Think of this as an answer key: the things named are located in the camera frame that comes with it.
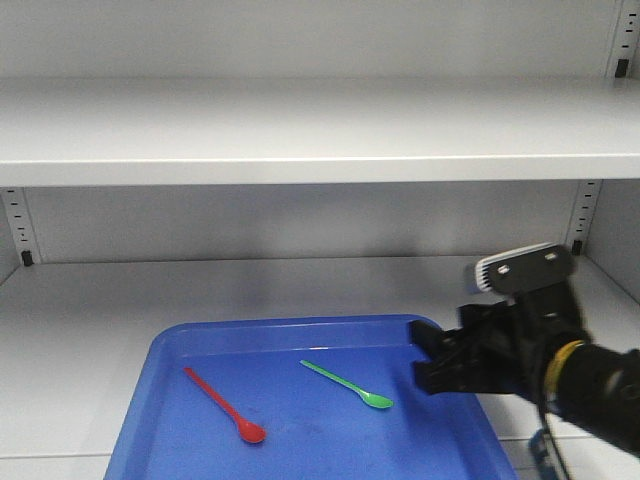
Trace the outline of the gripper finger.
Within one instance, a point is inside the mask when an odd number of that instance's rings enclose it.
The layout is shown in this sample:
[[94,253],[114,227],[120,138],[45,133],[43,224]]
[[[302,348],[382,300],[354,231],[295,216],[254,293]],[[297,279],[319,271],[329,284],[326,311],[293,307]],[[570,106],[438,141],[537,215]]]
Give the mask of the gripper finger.
[[443,330],[427,321],[409,323],[409,337],[431,361],[453,361],[465,353],[464,331],[461,328]]
[[430,395],[480,392],[462,363],[414,361],[411,367],[415,386]]

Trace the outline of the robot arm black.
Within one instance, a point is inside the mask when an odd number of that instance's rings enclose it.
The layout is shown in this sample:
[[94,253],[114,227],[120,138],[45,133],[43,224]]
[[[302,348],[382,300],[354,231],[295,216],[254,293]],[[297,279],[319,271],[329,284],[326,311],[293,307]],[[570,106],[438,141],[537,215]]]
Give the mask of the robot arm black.
[[415,385],[439,393],[514,394],[632,455],[639,453],[639,352],[593,342],[567,282],[467,304],[461,326],[409,324],[426,355]]

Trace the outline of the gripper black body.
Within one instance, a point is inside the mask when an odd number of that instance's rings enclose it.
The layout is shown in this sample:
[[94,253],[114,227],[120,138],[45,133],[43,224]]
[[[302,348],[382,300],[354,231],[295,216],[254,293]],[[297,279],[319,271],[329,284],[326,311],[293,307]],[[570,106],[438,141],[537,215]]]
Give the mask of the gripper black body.
[[556,352],[574,341],[592,341],[567,282],[492,305],[467,304],[458,315],[467,347],[464,386],[473,393],[539,400]]

